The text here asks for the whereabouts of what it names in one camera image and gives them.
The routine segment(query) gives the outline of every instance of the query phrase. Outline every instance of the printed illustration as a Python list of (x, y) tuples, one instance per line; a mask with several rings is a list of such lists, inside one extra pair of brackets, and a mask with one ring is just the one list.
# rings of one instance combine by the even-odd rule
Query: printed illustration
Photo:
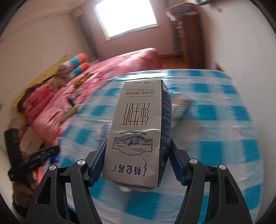
[(130, 156), (141, 155), (144, 152), (152, 152), (152, 139), (146, 139), (140, 135), (115, 137), (112, 148)]

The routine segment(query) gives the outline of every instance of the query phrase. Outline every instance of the person's hand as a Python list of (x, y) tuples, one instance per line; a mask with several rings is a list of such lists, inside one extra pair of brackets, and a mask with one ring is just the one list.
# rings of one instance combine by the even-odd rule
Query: person's hand
[(24, 184), (18, 183), (14, 181), (12, 183), (12, 189), (14, 191), (13, 193), (13, 199), (14, 202), (24, 208), (27, 208), (32, 200), (32, 196), (35, 193), (35, 190), (37, 188), (37, 174), (36, 172), (33, 172), (33, 179), (34, 182), (31, 184), (31, 188), (28, 188)]

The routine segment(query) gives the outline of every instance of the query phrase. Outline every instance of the metal screw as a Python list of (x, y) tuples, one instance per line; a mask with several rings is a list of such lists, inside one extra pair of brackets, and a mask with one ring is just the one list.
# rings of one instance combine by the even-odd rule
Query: metal screw
[(81, 165), (83, 165), (83, 164), (85, 164), (85, 160), (81, 159), (81, 160), (78, 161), (78, 165), (81, 166)]
[(226, 166), (224, 164), (220, 164), (219, 168), (222, 169), (222, 170), (226, 170)]
[(55, 170), (57, 167), (56, 167), (56, 165), (51, 165), (50, 167), (49, 167), (49, 170)]
[(197, 164), (197, 160), (196, 159), (190, 159), (190, 163)]

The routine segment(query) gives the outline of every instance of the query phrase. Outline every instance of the table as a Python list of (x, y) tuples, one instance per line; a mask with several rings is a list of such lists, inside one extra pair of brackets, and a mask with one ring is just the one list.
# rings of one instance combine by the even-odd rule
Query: table
[[(89, 97), (60, 138), (59, 167), (70, 166), (97, 150), (101, 126), (112, 122), (125, 81), (162, 79), (170, 92), (181, 92), (193, 103), (184, 120), (172, 129), (172, 138), (191, 158), (205, 165), (227, 165), (240, 187), (255, 222), (263, 181), (262, 160), (247, 109), (225, 73), (211, 70), (154, 70), (113, 77)], [(198, 223), (204, 221), (209, 184)], [(167, 163), (159, 188), (150, 192), (122, 192), (100, 178), (90, 189), (103, 223), (174, 223), (185, 188)], [(68, 193), (69, 204), (72, 204)]]

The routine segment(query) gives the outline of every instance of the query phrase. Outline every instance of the sunlight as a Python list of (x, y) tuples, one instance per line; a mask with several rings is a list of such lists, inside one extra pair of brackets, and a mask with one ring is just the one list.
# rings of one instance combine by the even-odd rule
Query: sunlight
[(157, 24), (149, 0), (103, 0), (95, 8), (109, 37)]

